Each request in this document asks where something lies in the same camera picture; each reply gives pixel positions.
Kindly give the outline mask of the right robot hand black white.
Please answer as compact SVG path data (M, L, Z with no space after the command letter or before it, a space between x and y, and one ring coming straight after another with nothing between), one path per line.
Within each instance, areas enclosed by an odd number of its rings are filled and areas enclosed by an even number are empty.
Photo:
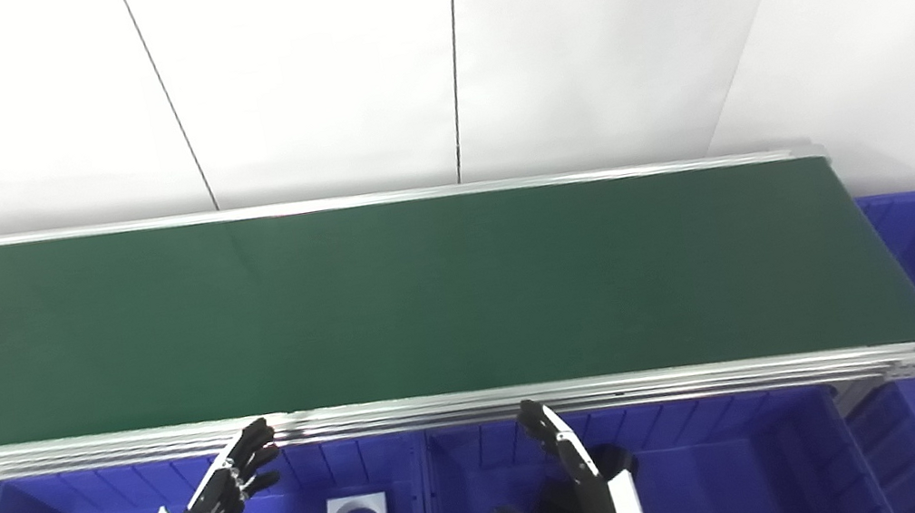
M543 402L524 399L519 408L517 420L524 433L556 458L567 475L544 486L539 513L644 513L631 451L612 444L588 448ZM491 513L523 512L508 506Z

